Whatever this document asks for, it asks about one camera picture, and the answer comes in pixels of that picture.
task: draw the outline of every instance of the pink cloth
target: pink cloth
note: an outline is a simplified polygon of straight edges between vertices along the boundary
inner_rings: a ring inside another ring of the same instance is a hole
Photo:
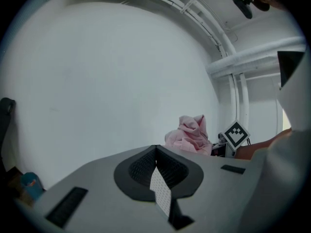
[[[165,135],[165,145],[189,152],[211,155],[212,144],[208,140],[205,116],[181,116],[178,129]]]

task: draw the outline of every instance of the black slot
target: black slot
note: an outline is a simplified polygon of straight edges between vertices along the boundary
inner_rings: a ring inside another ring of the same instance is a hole
[[[234,173],[239,173],[239,174],[243,174],[245,171],[245,168],[236,167],[236,166],[229,166],[229,165],[224,165],[221,167],[221,169],[227,170],[230,172],[234,172]]]
[[[46,219],[63,228],[86,194],[87,190],[84,188],[73,188],[46,216]]]

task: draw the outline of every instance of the white ceiling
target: white ceiling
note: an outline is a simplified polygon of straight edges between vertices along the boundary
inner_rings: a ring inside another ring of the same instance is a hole
[[[251,4],[253,19],[247,19],[232,0],[204,0],[206,4],[217,15],[219,20],[227,27],[239,27],[245,25],[251,20],[258,20],[266,18],[275,12],[274,9],[270,9],[268,12],[263,12],[257,9]]]

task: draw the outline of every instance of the white pipe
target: white pipe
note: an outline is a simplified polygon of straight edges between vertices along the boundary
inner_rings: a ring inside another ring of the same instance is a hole
[[[300,44],[305,44],[305,43],[306,43],[306,40],[304,37],[291,37],[291,38],[275,41],[272,43],[260,45],[260,46],[257,46],[251,49],[238,52],[237,54],[228,56],[224,59],[211,63],[209,66],[207,66],[207,72],[214,73],[214,72],[223,70],[228,66],[235,65],[238,62],[245,61],[248,58],[254,57],[256,55],[264,54],[266,52],[276,50],[279,48],[285,48],[285,47],[289,47],[292,45],[300,45]]]
[[[229,40],[228,36],[225,34],[219,23],[216,21],[216,19],[212,16],[212,14],[199,2],[195,1],[193,3],[195,7],[197,7],[202,13],[207,17],[207,19],[215,26],[218,33],[221,35],[223,41],[226,43],[226,46],[230,52],[230,54],[235,54],[235,48],[232,45],[231,41]]]
[[[231,94],[231,121],[234,122],[237,118],[237,101],[235,98],[235,88],[232,75],[228,75]]]
[[[240,65],[229,66],[221,71],[214,72],[213,74],[211,74],[211,77],[213,79],[217,79],[223,76],[227,76],[229,74],[234,75],[252,70],[268,69],[278,66],[279,66],[278,58],[269,56],[251,62],[243,63]]]
[[[240,74],[241,86],[242,86],[242,98],[243,98],[243,126],[248,130],[249,121],[249,100],[248,100],[248,89],[244,73]]]
[[[246,80],[256,80],[256,79],[271,78],[271,77],[276,77],[276,76],[281,76],[281,74],[279,72],[278,73],[265,74],[265,75],[260,75],[260,76],[256,76],[256,77],[247,78]]]
[[[174,4],[178,5],[178,10],[180,11],[184,6],[185,4],[180,1],[180,0],[170,0],[172,1]],[[187,11],[195,20],[197,20],[204,28],[205,28],[205,32],[206,34],[209,36],[209,38],[213,41],[214,44],[216,44],[219,49],[220,49],[220,52],[222,54],[222,57],[226,57],[226,54],[225,54],[225,50],[224,50],[224,47],[222,46],[221,44],[221,41],[218,39],[218,37],[215,35],[215,33],[213,32],[213,30],[204,22],[204,20],[199,17],[192,9],[188,8]]]
[[[219,19],[218,15],[212,10],[211,7],[204,1],[204,0],[198,0],[207,10],[213,15],[213,17],[217,20],[217,22],[221,25],[221,28],[225,29],[226,31],[232,31],[230,28],[228,28],[224,23]]]
[[[240,120],[240,96],[239,96],[238,82],[237,82],[235,75],[232,75],[232,77],[233,77],[235,100],[236,100],[236,106],[237,106],[236,120],[239,121]]]

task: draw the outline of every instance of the white wall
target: white wall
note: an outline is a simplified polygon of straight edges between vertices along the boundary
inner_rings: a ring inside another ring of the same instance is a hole
[[[288,120],[288,117],[287,117],[285,111],[283,110],[283,130],[287,130],[289,128],[291,128],[291,123]]]
[[[0,66],[0,96],[17,101],[3,151],[22,172],[47,189],[91,160],[163,144],[181,115],[205,114],[216,140],[210,57],[186,31],[130,6],[60,3],[26,22]]]
[[[276,96],[279,93],[280,77],[268,77],[247,80],[249,96],[249,126],[251,143],[266,141],[282,131],[282,108]],[[228,81],[218,83],[219,86],[219,132],[231,123],[230,88]],[[238,82],[240,96],[240,121],[243,115],[241,82]]]
[[[267,17],[252,19],[247,24],[241,24],[239,27],[232,28],[232,30],[233,33],[229,33],[228,37],[236,51],[242,51],[283,38],[303,36],[292,16],[283,11],[275,11]]]

